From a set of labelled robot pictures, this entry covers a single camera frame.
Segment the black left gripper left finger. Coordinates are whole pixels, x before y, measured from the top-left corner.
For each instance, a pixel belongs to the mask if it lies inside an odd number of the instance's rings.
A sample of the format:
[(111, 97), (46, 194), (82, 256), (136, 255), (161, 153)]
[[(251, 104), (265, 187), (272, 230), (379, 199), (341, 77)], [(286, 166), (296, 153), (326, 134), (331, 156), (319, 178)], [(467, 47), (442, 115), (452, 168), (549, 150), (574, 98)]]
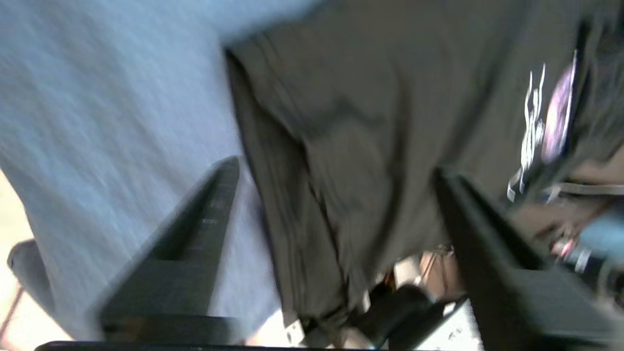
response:
[(240, 178), (219, 162), (102, 305), (107, 342), (232, 344), (234, 322), (210, 317), (221, 251)]

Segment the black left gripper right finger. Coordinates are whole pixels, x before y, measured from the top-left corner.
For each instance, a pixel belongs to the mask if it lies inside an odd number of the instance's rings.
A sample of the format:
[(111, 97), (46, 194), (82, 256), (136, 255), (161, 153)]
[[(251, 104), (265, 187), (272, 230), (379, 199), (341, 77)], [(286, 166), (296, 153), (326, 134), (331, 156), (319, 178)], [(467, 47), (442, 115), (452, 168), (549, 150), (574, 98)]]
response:
[(439, 213), (487, 351), (614, 351), (616, 322), (461, 174), (433, 173)]

